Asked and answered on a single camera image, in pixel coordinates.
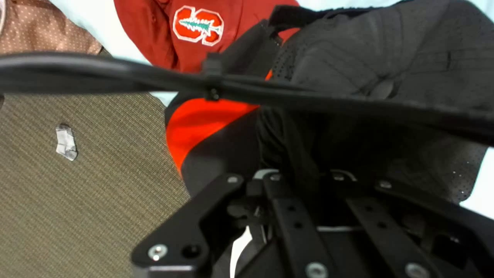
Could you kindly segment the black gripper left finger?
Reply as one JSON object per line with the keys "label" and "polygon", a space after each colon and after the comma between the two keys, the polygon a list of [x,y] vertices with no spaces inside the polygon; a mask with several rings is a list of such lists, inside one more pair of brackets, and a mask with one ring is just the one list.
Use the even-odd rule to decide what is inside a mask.
{"label": "black gripper left finger", "polygon": [[266,201],[266,244],[246,278],[320,278],[320,236],[308,209],[277,171],[257,175]]}

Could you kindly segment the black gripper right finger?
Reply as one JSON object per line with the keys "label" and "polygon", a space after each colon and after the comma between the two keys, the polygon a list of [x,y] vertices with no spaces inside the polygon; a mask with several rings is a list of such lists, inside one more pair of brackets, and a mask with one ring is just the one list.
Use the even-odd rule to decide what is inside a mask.
{"label": "black gripper right finger", "polygon": [[385,204],[349,171],[334,171],[331,181],[376,250],[368,260],[380,266],[380,273],[386,278],[408,278],[407,266],[413,255],[413,243]]}

